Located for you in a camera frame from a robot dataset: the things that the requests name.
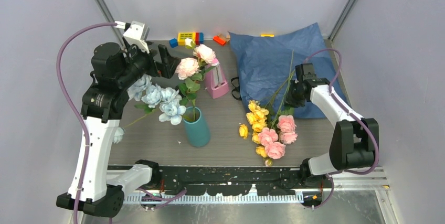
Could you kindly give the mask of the pink flower stem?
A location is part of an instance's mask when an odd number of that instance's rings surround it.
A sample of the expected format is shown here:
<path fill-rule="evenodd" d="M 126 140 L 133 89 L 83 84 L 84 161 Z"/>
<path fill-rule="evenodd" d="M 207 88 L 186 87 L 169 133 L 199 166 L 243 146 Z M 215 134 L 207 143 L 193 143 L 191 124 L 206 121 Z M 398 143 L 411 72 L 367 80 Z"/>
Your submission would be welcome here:
<path fill-rule="evenodd" d="M 266 167 L 283 158 L 286 147 L 295 143 L 298 137 L 294 108 L 285 103 L 289 87 L 287 80 L 270 96 L 267 103 L 260 107 L 264 117 L 257 120 L 262 129 L 256 131 L 256 154 L 263 158 Z"/>
<path fill-rule="evenodd" d="M 182 96 L 180 105 L 189 103 L 192 105 L 190 111 L 184 114 L 184 119 L 187 122 L 195 122 L 199 118 L 196 108 L 197 92 L 201 89 L 205 74 L 214 68 L 212 62 L 216 60 L 216 53 L 204 44 L 196 45 L 191 38 L 186 38 L 184 45 L 186 48 L 193 50 L 192 56 L 182 59 L 175 73 L 183 81 L 178 85 Z"/>

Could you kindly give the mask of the blue flower stem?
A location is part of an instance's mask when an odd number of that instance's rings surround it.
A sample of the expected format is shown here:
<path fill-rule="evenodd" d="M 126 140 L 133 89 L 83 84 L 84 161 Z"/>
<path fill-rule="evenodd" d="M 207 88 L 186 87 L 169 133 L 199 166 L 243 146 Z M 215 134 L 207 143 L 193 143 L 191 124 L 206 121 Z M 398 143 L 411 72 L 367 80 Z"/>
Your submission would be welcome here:
<path fill-rule="evenodd" d="M 182 96 L 178 90 L 162 88 L 152 82 L 151 76 L 145 74 L 127 89 L 127 93 L 130 100 L 137 102 L 135 107 L 143 110 L 145 116 L 159 109 L 160 122 L 170 122 L 171 125 L 182 122 L 186 107 L 181 105 Z"/>

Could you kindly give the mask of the blue flower bouquet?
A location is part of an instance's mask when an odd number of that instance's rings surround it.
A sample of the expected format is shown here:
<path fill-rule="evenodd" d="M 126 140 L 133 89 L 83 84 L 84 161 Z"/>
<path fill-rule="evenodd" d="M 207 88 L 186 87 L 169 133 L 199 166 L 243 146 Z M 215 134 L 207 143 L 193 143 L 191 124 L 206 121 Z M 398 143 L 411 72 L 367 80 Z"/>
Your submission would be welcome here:
<path fill-rule="evenodd" d="M 236 56 L 240 97 L 245 110 L 256 100 L 265 105 L 279 91 L 273 110 L 277 111 L 291 70 L 311 57 L 319 78 L 332 80 L 336 70 L 326 51 L 318 23 L 274 37 L 230 33 L 230 47 Z"/>

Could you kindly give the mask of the yellow flower stem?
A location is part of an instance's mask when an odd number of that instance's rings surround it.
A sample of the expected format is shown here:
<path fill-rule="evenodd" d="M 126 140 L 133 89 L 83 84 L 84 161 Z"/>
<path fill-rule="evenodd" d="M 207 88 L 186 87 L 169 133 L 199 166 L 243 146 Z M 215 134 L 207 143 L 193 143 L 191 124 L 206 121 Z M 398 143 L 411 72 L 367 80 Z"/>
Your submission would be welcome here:
<path fill-rule="evenodd" d="M 294 66 L 291 65 L 289 68 L 289 73 L 287 74 L 287 76 L 285 78 L 285 81 L 289 80 L 289 82 L 290 82 L 292 77 L 294 76 L 294 74 L 295 74 L 295 69 L 294 69 Z M 260 107 L 264 106 L 266 103 L 261 103 L 260 101 L 257 101 L 257 100 L 249 100 L 248 101 L 248 111 L 246 113 L 247 124 L 241 123 L 239 125 L 239 129 L 238 129 L 239 136 L 241 138 L 243 138 L 244 140 L 246 140 L 250 136 L 251 141 L 256 144 L 256 147 L 258 146 L 256 131 L 260 131 L 262 129 L 261 124 L 257 123 L 257 120 L 264 117 Z"/>

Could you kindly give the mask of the black ribbon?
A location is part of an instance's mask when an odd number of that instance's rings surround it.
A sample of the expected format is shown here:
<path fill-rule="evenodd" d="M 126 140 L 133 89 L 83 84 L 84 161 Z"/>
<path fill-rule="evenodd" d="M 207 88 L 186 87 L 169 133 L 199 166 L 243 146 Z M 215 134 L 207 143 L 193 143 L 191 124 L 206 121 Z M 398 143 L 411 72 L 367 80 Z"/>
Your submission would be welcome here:
<path fill-rule="evenodd" d="M 232 91 L 231 91 L 232 97 L 237 101 L 241 101 L 242 98 L 240 94 L 239 77 L 231 78 L 230 83 L 232 85 Z"/>

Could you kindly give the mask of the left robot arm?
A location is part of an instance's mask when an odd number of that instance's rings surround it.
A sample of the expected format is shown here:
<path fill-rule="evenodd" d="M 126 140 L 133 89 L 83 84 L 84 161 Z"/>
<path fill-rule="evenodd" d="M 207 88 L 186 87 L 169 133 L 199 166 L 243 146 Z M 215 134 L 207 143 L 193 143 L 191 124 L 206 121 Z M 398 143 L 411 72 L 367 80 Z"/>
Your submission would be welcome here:
<path fill-rule="evenodd" d="M 108 162 L 129 101 L 128 88 L 144 75 L 171 78 L 180 61 L 161 44 L 147 51 L 137 45 L 123 50 L 114 42 L 95 48 L 90 74 L 93 82 L 78 110 L 82 127 L 78 164 L 69 190 L 57 197 L 58 207 L 113 218 L 127 195 L 142 186 L 156 189 L 160 185 L 161 172 L 156 162 L 141 159 L 117 178 L 107 179 Z"/>

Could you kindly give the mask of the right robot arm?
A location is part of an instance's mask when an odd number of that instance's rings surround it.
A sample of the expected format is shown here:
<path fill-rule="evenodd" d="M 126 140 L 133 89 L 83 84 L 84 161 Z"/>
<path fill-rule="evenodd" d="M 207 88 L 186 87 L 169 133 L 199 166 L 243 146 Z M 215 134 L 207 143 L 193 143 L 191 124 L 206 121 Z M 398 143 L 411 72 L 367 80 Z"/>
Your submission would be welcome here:
<path fill-rule="evenodd" d="M 366 175 L 376 168 L 379 162 L 378 123 L 356 113 L 337 95 L 327 79 L 291 80 L 284 102 L 292 108 L 313 103 L 334 128 L 329 151 L 302 162 L 299 174 L 302 185 L 310 188 L 321 176 L 342 172 Z"/>

